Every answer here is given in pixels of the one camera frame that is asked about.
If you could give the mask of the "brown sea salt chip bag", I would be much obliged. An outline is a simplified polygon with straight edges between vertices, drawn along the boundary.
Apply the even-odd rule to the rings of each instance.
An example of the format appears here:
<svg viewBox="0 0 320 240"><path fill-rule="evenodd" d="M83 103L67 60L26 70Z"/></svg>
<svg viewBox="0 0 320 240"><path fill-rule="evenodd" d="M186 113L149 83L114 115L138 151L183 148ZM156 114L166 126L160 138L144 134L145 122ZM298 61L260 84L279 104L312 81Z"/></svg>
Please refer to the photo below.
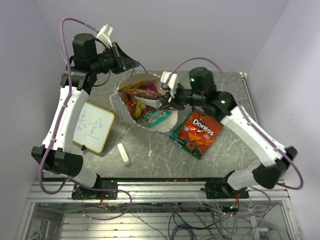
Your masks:
<svg viewBox="0 0 320 240"><path fill-rule="evenodd" d="M122 92L126 93L127 95L133 97L134 99L145 103L146 105L159 110L172 110L172 111L179 111L180 109L175 109L171 106L171 103L161 103L157 100L159 96L163 94L160 92L153 92L149 90L144 90L141 88L132 88L132 89L124 89Z"/></svg>

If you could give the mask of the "teal mint candy bag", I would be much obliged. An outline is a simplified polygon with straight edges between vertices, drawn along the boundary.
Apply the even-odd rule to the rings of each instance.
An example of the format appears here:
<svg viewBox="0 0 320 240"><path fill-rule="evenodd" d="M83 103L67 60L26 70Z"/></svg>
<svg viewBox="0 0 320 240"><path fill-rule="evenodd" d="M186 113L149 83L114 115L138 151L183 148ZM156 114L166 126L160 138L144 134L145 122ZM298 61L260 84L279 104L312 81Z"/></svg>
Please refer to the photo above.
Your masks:
<svg viewBox="0 0 320 240"><path fill-rule="evenodd" d="M168 117L170 117L172 113L166 109L155 109L155 110L148 110L144 115L144 121L148 128L152 128Z"/></svg>

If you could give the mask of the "checkered paper bag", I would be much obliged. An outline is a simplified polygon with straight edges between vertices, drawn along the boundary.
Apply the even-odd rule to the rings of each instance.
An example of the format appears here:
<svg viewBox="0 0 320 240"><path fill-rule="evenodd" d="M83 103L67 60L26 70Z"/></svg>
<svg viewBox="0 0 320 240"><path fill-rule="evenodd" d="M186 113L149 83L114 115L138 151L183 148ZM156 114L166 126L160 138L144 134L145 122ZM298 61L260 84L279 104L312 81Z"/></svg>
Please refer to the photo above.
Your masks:
<svg viewBox="0 0 320 240"><path fill-rule="evenodd" d="M174 127L178 121L178 110L161 103L161 77L147 70L132 70L109 97L113 110L121 122L169 137L177 143Z"/></svg>

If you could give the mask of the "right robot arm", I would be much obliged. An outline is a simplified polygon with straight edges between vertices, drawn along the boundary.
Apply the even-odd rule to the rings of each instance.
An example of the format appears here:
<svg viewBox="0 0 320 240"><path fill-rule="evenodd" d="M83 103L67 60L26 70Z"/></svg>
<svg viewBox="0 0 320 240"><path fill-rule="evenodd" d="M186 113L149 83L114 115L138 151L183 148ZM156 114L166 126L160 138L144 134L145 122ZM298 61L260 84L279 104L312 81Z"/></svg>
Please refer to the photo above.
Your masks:
<svg viewBox="0 0 320 240"><path fill-rule="evenodd" d="M277 142L248 115L230 92L217 90L210 70L196 67L188 75L191 87L185 88L177 74L162 73L160 82L165 91L162 102L177 110L183 110L186 106L202 108L206 115L235 133L259 159L251 167L229 172L220 185L221 194L231 198L238 190L254 185L273 189L289 166L293 165L297 149Z"/></svg>

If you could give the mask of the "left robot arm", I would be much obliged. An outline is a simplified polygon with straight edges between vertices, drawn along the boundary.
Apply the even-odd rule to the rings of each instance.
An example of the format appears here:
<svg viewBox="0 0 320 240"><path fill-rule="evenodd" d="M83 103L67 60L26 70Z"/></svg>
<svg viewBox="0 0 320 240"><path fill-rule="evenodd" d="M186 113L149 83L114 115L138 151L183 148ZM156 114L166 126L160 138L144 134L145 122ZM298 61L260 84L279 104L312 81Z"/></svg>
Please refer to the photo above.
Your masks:
<svg viewBox="0 0 320 240"><path fill-rule="evenodd" d="M41 146L34 146L31 156L39 163L38 181L43 171L62 174L84 187L85 194L96 199L102 193L100 176L88 169L81 155L72 153L73 137L79 116L99 74L115 75L137 68L140 63L125 54L117 42L97 52L102 39L80 33L72 41L73 56L66 57L61 75L59 102L53 122Z"/></svg>

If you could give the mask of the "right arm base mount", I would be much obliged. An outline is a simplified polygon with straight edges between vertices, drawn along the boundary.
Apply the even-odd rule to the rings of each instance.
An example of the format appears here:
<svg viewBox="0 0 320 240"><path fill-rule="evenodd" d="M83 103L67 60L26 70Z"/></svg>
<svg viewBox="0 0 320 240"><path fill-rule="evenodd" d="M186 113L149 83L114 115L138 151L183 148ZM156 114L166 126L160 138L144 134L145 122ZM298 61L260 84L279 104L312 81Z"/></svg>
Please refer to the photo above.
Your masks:
<svg viewBox="0 0 320 240"><path fill-rule="evenodd" d="M247 188L244 187L240 190L233 190L222 178L213 178L209 181L206 181L204 187L201 187L200 190L205 192L208 200L235 199L236 197L239 197L240 199L249 198L249 192Z"/></svg>

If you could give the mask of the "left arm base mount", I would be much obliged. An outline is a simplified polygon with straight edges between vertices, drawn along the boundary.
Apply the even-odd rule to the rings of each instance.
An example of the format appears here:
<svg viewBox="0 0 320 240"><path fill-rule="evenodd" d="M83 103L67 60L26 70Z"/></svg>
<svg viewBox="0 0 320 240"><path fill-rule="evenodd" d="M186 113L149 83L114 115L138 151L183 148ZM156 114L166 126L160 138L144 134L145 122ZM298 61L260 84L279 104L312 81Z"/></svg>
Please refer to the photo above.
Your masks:
<svg viewBox="0 0 320 240"><path fill-rule="evenodd" d="M72 200L115 200L117 198L118 184L113 180L102 179L94 186L95 190L76 184L71 193Z"/></svg>

